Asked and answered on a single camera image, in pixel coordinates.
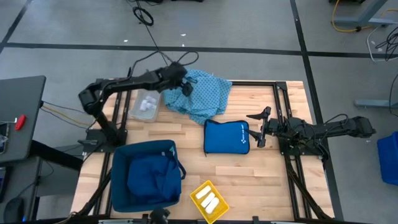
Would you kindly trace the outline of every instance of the blue zippered pouch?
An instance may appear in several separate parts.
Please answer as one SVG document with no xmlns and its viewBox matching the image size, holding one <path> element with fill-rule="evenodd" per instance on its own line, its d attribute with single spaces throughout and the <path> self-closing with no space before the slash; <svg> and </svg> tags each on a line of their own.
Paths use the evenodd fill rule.
<svg viewBox="0 0 398 224">
<path fill-rule="evenodd" d="M 250 150 L 246 121 L 205 121 L 205 153 L 247 154 Z"/>
</svg>

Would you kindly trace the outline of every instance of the gray concrete floor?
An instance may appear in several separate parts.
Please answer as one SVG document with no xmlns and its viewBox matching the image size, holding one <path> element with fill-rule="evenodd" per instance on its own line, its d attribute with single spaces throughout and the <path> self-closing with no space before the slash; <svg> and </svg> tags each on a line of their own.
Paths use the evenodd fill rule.
<svg viewBox="0 0 398 224">
<path fill-rule="evenodd" d="M 362 6 L 342 4 L 338 15 L 358 15 L 371 1 Z M 335 32 L 330 24 L 333 5 L 326 0 L 296 2 L 308 51 L 366 53 L 364 41 L 370 30 Z M 24 4 L 25 0 L 0 0 L 0 39 Z M 142 6 L 155 18 L 155 25 L 149 29 L 159 46 L 300 50 L 289 0 L 166 0 L 160 6 L 150 7 L 144 2 Z M 397 8 L 398 1 L 389 1 L 382 10 L 390 7 Z M 394 13 L 388 16 L 398 20 Z M 392 28 L 379 29 L 372 40 L 383 41 Z M 137 22 L 124 0 L 33 0 L 9 42 L 153 46 L 145 26 Z M 6 47 L 0 54 L 0 79 L 45 75 L 44 100 L 80 108 L 77 94 L 87 84 L 95 78 L 123 77 L 133 61 L 147 54 L 135 50 Z M 178 58 L 181 52 L 168 54 Z M 377 129 L 370 141 L 349 137 L 329 140 L 345 220 L 395 223 L 398 187 L 381 180 L 376 141 L 395 131 L 398 120 L 387 110 L 355 108 L 353 100 L 387 99 L 397 61 L 374 64 L 368 58 L 310 57 L 310 64 L 324 120 L 338 113 L 361 115 Z M 154 57 L 142 62 L 136 73 L 163 65 L 161 57 Z M 311 99 L 301 56 L 202 52 L 199 61 L 189 67 L 227 79 L 301 80 Z M 91 121 L 88 116 L 73 115 Z M 39 113 L 34 139 L 58 147 L 76 144 L 84 137 L 84 130 Z M 70 154 L 81 154 L 81 148 Z M 64 217 L 72 203 L 78 174 L 54 168 L 53 177 L 39 189 L 40 195 L 51 196 L 43 197 L 38 218 Z M 60 180 L 67 184 L 60 185 Z"/>
</svg>

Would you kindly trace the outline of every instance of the red button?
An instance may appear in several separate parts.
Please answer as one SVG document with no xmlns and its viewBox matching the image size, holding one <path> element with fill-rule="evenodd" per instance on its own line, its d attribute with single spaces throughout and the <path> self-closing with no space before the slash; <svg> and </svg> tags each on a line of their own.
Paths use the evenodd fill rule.
<svg viewBox="0 0 398 224">
<path fill-rule="evenodd" d="M 21 115 L 18 120 L 17 123 L 15 125 L 15 130 L 19 131 L 21 130 L 21 128 L 24 126 L 25 124 L 25 120 L 26 120 L 26 116 L 25 115 Z"/>
</svg>

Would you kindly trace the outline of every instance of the white logo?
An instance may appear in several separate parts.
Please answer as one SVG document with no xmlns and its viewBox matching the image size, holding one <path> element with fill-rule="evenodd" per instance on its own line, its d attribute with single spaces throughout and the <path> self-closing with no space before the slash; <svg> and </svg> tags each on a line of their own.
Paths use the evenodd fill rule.
<svg viewBox="0 0 398 224">
<path fill-rule="evenodd" d="M 246 140 L 244 139 L 244 127 L 243 127 L 243 124 L 241 124 L 241 127 L 242 127 L 242 140 L 241 140 L 241 142 L 242 142 L 242 144 L 244 144 L 244 143 L 246 143 Z"/>
</svg>

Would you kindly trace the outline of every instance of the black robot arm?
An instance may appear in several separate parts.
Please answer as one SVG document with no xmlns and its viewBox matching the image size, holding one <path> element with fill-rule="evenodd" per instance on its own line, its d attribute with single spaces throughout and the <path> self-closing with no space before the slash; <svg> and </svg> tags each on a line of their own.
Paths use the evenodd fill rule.
<svg viewBox="0 0 398 224">
<path fill-rule="evenodd" d="M 370 121 L 364 117 L 348 118 L 341 121 L 325 122 L 323 124 L 308 124 L 300 118 L 285 118 L 280 124 L 278 119 L 268 119 L 271 108 L 267 107 L 260 114 L 247 115 L 248 118 L 263 119 L 261 132 L 247 130 L 257 141 L 258 147 L 265 147 L 265 135 L 276 136 L 284 139 L 288 147 L 280 147 L 283 153 L 292 156 L 309 154 L 328 156 L 322 145 L 325 138 L 349 135 L 356 138 L 369 138 L 376 131 L 372 128 Z"/>
<path fill-rule="evenodd" d="M 93 115 L 101 130 L 90 130 L 87 139 L 96 142 L 96 146 L 101 145 L 105 152 L 112 152 L 118 146 L 126 142 L 127 131 L 118 129 L 116 125 L 106 118 L 102 112 L 106 100 L 113 93 L 146 89 L 161 92 L 166 89 L 182 87 L 184 95 L 189 95 L 193 88 L 189 82 L 183 83 L 183 78 L 187 74 L 183 65 L 178 62 L 172 62 L 169 66 L 148 71 L 145 74 L 132 77 L 132 71 L 129 70 L 127 78 L 118 78 L 114 80 L 102 80 L 88 85 L 79 93 L 79 99 L 86 113 Z M 96 146 L 87 146 L 89 152 L 97 149 Z"/>
<path fill-rule="evenodd" d="M 145 74 L 132 77 L 131 71 L 127 78 L 103 80 L 99 83 L 88 85 L 79 93 L 79 99 L 84 111 L 96 116 L 112 93 L 121 91 L 146 89 L 161 92 L 166 89 L 182 86 L 182 79 L 187 74 L 186 69 L 178 62 L 173 62 L 168 67 L 148 71 Z"/>
</svg>

